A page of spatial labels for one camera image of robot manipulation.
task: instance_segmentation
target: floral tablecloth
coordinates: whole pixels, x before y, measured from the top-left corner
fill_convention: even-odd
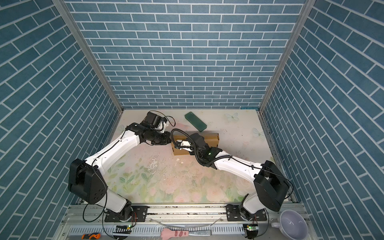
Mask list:
[[[197,130],[184,118],[190,110],[160,110],[173,116],[188,133]],[[273,161],[255,110],[192,110],[207,124],[204,132],[219,133],[219,148],[254,162]],[[146,110],[125,110],[115,131],[140,123]],[[194,156],[174,156],[171,145],[140,144],[121,157],[104,176],[108,186],[133,203],[237,202],[255,191],[253,183],[226,171],[203,167]]]

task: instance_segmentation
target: dark green rectangular object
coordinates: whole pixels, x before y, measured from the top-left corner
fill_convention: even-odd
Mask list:
[[[207,128],[207,125],[203,123],[193,112],[189,112],[184,115],[185,119],[187,119],[199,132],[204,131]]]

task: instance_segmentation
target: blue brick wall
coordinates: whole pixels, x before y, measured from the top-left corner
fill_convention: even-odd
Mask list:
[[[0,239],[50,239],[117,111],[50,0],[0,0]]]
[[[317,0],[265,109],[321,239],[384,239],[383,13]]]
[[[125,108],[256,108],[304,1],[66,3]]]

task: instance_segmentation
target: mug handle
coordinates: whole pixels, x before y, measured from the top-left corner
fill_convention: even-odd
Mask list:
[[[271,226],[272,226],[272,227],[279,228],[281,225],[280,225],[280,223],[278,223],[278,222],[273,222],[273,223],[271,223]]]

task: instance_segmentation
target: cardboard box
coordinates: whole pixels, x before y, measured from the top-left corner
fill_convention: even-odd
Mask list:
[[[204,137],[204,141],[208,144],[210,147],[217,147],[218,141],[220,140],[218,137],[218,133],[199,133],[201,136]],[[176,140],[185,140],[186,137],[184,135],[174,135],[174,139]],[[172,151],[175,156],[177,155],[189,155],[189,151],[184,149],[176,149],[175,145],[171,142],[172,145]]]

